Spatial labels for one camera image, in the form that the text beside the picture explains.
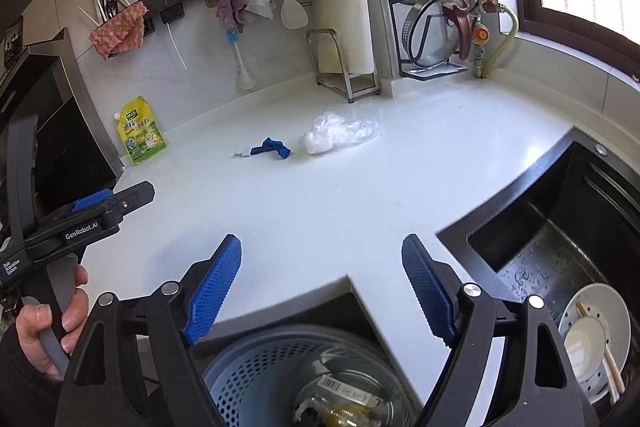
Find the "person's left hand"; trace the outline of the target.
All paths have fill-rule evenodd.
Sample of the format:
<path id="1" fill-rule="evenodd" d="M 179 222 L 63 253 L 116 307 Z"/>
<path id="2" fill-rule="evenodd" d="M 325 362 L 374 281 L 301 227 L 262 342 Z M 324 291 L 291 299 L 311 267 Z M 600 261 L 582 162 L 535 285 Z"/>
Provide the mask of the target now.
<path id="1" fill-rule="evenodd" d="M 82 289 L 88 280 L 87 270 L 82 265 L 77 265 L 75 294 L 60 320 L 66 332 L 60 346 L 68 355 L 71 355 L 75 350 L 76 343 L 88 319 L 89 299 L 87 293 Z M 15 327 L 18 342 L 27 361 L 50 381 L 60 383 L 64 376 L 55 367 L 40 340 L 40 334 L 50 329 L 52 322 L 52 311 L 48 305 L 24 305 L 18 314 Z"/>

